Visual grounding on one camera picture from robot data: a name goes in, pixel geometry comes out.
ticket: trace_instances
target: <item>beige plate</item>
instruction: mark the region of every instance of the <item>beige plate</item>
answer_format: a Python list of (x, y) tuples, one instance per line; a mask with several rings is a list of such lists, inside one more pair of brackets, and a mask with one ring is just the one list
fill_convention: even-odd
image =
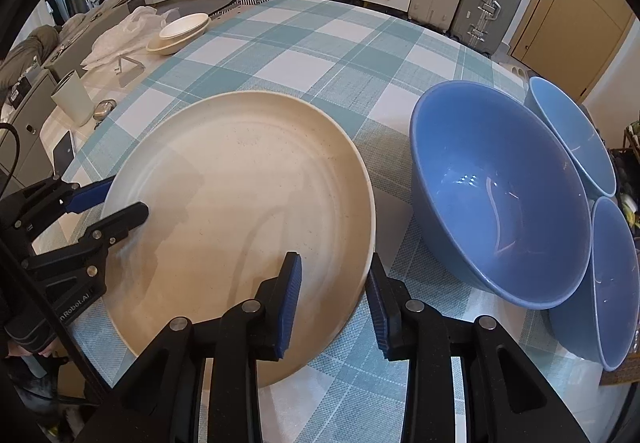
[(131, 153), (102, 216), (136, 201), (150, 214), (111, 248), (104, 297), (136, 355), (174, 317), (200, 322), (252, 298), (289, 250), (303, 260), (293, 333), (284, 360), (258, 363), (260, 386), (320, 354), (356, 306), (375, 235), (369, 176), (303, 100), (236, 92), (178, 112)]
[(197, 30), (191, 33), (191, 35), (181, 38), (178, 41), (171, 38), (160, 38), (158, 35), (156, 35), (146, 45), (146, 50), (149, 53), (157, 53), (158, 55), (173, 55), (174, 53), (178, 53), (178, 51), (184, 48), (188, 43), (193, 42), (198, 37), (203, 35), (209, 28), (210, 24), (211, 19), (207, 20), (203, 26), (199, 27)]

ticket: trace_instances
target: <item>black cable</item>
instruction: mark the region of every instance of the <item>black cable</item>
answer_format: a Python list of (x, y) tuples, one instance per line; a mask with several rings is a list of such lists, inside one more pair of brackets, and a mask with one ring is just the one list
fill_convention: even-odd
[(0, 199), (2, 199), (2, 195), (4, 195), (4, 191), (6, 190), (11, 178), (14, 176), (15, 166), (18, 165), (18, 158), (20, 158), (20, 136), (18, 136), (18, 131), (11, 124), (0, 123), (0, 129), (6, 129), (11, 132), (15, 138), (15, 155), (14, 155), (14, 164), (11, 166), (11, 170), (9, 171), (9, 175), (2, 185), (2, 190), (0, 190)]

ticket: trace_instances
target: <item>white cylindrical container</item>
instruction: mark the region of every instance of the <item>white cylindrical container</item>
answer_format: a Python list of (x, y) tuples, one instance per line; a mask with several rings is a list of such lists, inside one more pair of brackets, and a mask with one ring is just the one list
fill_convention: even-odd
[(75, 70), (58, 83), (51, 98), (77, 127), (84, 126), (94, 114), (94, 103)]

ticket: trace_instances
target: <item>floor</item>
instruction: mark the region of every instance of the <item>floor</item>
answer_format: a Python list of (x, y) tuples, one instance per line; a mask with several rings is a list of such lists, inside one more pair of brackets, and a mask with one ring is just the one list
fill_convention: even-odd
[(503, 42), (500, 43), (497, 51), (493, 55), (491, 55), (491, 60), (524, 80), (525, 89), (529, 87), (529, 79), (537, 75), (535, 71), (529, 69), (529, 67), (524, 65), (522, 62), (510, 56), (509, 45)]
[(159, 14), (164, 14), (167, 10), (178, 8), (180, 16), (189, 14), (211, 14), (229, 3), (231, 0), (168, 0), (156, 3), (153, 6)]

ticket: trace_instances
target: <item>wooden door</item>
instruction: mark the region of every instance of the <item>wooden door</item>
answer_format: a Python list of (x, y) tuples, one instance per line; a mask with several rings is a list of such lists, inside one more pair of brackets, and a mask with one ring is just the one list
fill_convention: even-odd
[(581, 102), (618, 50), (631, 17), (625, 0), (540, 0), (511, 54)]

